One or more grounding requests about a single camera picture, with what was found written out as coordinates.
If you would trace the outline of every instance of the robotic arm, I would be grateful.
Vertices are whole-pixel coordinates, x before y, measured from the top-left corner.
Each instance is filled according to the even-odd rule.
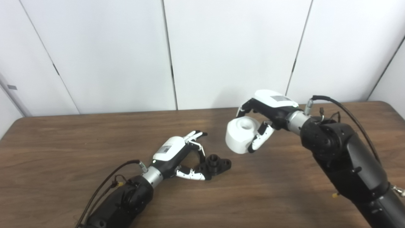
[[[140,164],[143,174],[125,180],[126,183],[108,195],[94,212],[90,210],[84,225],[81,225],[85,210],[76,227],[127,228],[152,200],[153,190],[162,180],[174,176],[191,180],[211,180],[212,176],[230,169],[231,162],[228,159],[220,159],[216,155],[210,155],[206,159],[203,147],[196,142],[198,138],[206,135],[204,132],[192,131],[184,137],[169,138],[153,155],[153,161],[148,168],[135,160],[135,163]],[[195,170],[180,165],[191,150],[196,150],[199,155],[200,163]],[[113,181],[112,187],[117,184],[118,182]]]
[[[338,193],[353,202],[372,228],[405,228],[405,207],[394,193],[405,197],[404,190],[388,182],[378,158],[357,133],[348,124],[325,118],[323,111],[321,117],[309,115],[313,100],[325,98],[314,96],[303,111],[282,94],[258,90],[237,112],[237,118],[253,110],[269,119],[258,129],[248,151],[257,150],[274,129],[294,132]]]

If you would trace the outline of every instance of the wooden table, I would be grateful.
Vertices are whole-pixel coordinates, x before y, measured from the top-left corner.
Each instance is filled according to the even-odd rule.
[[[328,116],[338,110],[322,106]],[[386,103],[346,106],[373,140],[390,181],[405,187],[405,121]],[[19,119],[0,141],[0,227],[74,227],[114,168],[131,159],[149,163],[169,137],[194,129],[209,133],[198,140],[205,152],[231,159],[232,168],[211,181],[163,181],[132,227],[368,227],[349,200],[332,198],[332,184],[293,133],[274,133],[254,154],[231,152],[225,132],[235,113],[226,108]],[[352,124],[346,116],[342,121]],[[197,162],[192,153],[184,164]],[[120,173],[130,177],[140,169],[133,165]]]

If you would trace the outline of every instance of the black cable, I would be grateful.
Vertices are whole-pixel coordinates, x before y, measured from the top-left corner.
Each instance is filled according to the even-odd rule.
[[[97,200],[93,203],[93,206],[90,208],[89,213],[87,213],[86,219],[84,219],[84,224],[87,224],[87,221],[89,220],[90,215],[92,214],[94,208],[96,207],[96,205],[98,204],[98,202],[101,200],[101,198],[103,198],[103,196],[105,196],[105,194],[107,194],[108,191],[110,191],[112,188],[115,188],[117,186],[118,182],[114,182],[113,184],[111,184],[110,186],[108,186],[108,188],[106,188],[104,190],[103,193],[101,193],[101,195],[97,198]]]
[[[329,118],[328,123],[331,123],[331,122],[332,122],[332,119],[333,119],[336,115],[338,115],[338,116],[337,116],[337,119],[338,119],[337,122],[340,123],[340,112],[335,112],[334,114],[332,114],[332,116]]]
[[[117,181],[117,176],[120,176],[120,177],[125,181],[125,183],[128,183],[128,180],[127,180],[123,175],[121,175],[121,174],[116,175],[116,176],[114,177],[114,181]]]
[[[327,97],[327,96],[318,96],[318,95],[314,95],[311,98],[313,101],[315,100],[324,100],[324,101],[330,101],[332,103],[334,103],[335,105],[339,106],[339,108],[341,108],[343,111],[345,111],[345,113],[352,119],[352,121],[359,127],[361,133],[363,133],[364,138],[366,138],[367,143],[370,146],[371,152],[373,152],[375,159],[378,161],[378,163],[381,164],[381,161],[378,157],[377,154],[377,150],[374,147],[373,142],[371,141],[370,137],[367,135],[366,131],[364,130],[363,126],[360,124],[360,122],[354,117],[354,115],[345,107],[343,106],[341,103],[339,103],[338,101]]]
[[[83,221],[84,215],[86,214],[87,210],[90,207],[90,204],[93,202],[94,198],[96,197],[97,193],[100,191],[100,189],[104,186],[104,184],[118,171],[120,170],[122,167],[129,165],[129,164],[139,164],[139,160],[130,160],[127,161],[126,163],[118,166],[112,173],[110,173],[110,175],[108,175],[108,177],[100,184],[100,186],[97,188],[97,190],[93,193],[92,197],[90,198],[89,202],[87,203],[83,213],[81,214],[79,220],[77,221],[77,224],[75,226],[75,228],[78,228],[80,226],[81,221]]]

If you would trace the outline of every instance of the white wall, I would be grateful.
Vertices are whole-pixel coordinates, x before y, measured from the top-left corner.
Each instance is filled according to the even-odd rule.
[[[364,101],[405,35],[403,0],[314,0],[287,95]]]
[[[370,96],[370,101],[385,101],[405,118],[405,42]]]
[[[285,93],[310,0],[164,0],[179,109]]]
[[[0,86],[0,139],[22,115]]]
[[[173,110],[160,0],[22,0],[80,113]]]
[[[0,81],[27,116],[78,114],[18,0],[0,1]]]

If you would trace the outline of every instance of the label sticker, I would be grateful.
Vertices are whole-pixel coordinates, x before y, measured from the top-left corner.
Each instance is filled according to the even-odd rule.
[[[163,145],[156,153],[165,154],[169,151],[172,145]]]
[[[290,101],[290,99],[288,99],[285,96],[270,96],[270,97],[275,99],[276,101]]]

